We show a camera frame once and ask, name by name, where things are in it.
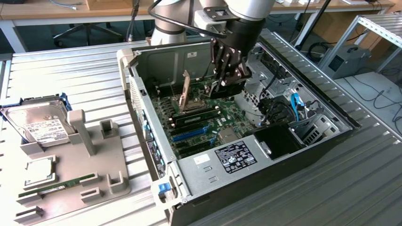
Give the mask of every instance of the hard drive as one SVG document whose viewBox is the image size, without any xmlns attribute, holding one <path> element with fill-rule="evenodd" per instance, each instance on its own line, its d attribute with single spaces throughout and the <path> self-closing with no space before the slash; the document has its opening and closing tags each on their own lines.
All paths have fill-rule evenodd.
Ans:
<svg viewBox="0 0 402 226">
<path fill-rule="evenodd" d="M 0 115 L 11 123 L 26 143 L 38 142 L 43 147 L 70 141 L 68 135 L 76 133 L 67 122 L 71 110 L 67 96 L 54 95 L 27 98 L 0 105 Z"/>
</svg>

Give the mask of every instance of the corrugated metal surface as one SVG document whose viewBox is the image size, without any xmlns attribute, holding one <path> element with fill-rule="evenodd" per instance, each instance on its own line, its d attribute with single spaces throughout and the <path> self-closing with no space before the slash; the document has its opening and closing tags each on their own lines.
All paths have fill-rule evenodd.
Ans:
<svg viewBox="0 0 402 226">
<path fill-rule="evenodd" d="M 318 69 L 309 65 L 306 58 L 267 31 L 262 36 L 298 65 L 362 128 L 314 165 L 200 220 L 196 225 L 401 225 L 399 140 Z"/>
<path fill-rule="evenodd" d="M 40 96 L 43 91 L 63 90 L 74 109 L 84 109 L 87 126 L 106 118 L 119 124 L 131 194 L 99 205 L 54 218 L 39 225 L 167 225 L 163 211 L 155 207 L 150 192 L 151 178 L 128 115 L 116 64 L 116 51 L 146 46 L 146 42 L 119 43 L 86 48 L 62 49 L 14 55 L 6 66 L 3 94 L 8 97 Z M 12 166 L 19 164 L 20 137 L 4 123 L 0 130 L 0 225 L 18 225 L 12 219 L 20 205 L 7 197 Z"/>
</svg>

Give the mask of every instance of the office chair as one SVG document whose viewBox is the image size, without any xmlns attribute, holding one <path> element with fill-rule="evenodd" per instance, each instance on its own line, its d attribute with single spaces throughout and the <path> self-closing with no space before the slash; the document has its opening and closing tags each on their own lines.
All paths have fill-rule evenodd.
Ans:
<svg viewBox="0 0 402 226">
<path fill-rule="evenodd" d="M 63 32 L 62 34 L 58 34 L 54 36 L 54 43 L 58 47 L 62 47 L 63 46 L 63 42 L 60 41 L 60 38 L 63 37 L 67 37 L 70 34 L 80 31 L 80 30 L 84 30 L 86 31 L 86 34 L 87 34 L 87 45 L 90 46 L 91 45 L 91 39 L 90 39 L 90 35 L 91 35 L 91 30 L 98 30 L 103 33 L 107 33 L 107 34 L 111 34 L 114 36 L 116 36 L 119 38 L 119 42 L 123 42 L 124 40 L 124 37 L 122 34 L 119 34 L 118 32 L 114 32 L 112 30 L 107 29 L 107 28 L 111 28 L 111 23 L 107 22 L 106 23 L 106 27 L 107 28 L 103 28 L 103 27 L 99 27 L 96 26 L 98 24 L 100 23 L 84 23 L 84 24 L 80 24 L 78 26 L 75 26 L 74 24 L 70 24 L 70 29 Z"/>
</svg>

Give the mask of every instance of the warning label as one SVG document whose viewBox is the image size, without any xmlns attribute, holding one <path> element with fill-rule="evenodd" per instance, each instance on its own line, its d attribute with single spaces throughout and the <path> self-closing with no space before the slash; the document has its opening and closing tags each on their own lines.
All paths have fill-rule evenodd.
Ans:
<svg viewBox="0 0 402 226">
<path fill-rule="evenodd" d="M 24 125 L 39 144 L 68 138 L 60 119 L 40 121 Z"/>
<path fill-rule="evenodd" d="M 234 173 L 257 163 L 243 141 L 215 150 L 215 153 L 227 173 Z"/>
</svg>

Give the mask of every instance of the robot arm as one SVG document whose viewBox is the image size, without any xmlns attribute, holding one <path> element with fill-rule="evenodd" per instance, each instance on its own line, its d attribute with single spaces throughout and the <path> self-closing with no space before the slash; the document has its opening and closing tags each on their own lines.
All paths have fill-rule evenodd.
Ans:
<svg viewBox="0 0 402 226">
<path fill-rule="evenodd" d="M 211 36 L 215 65 L 211 98 L 241 93 L 251 71 L 247 55 L 254 47 L 275 0 L 155 0 L 152 45 L 186 41 L 184 28 Z"/>
</svg>

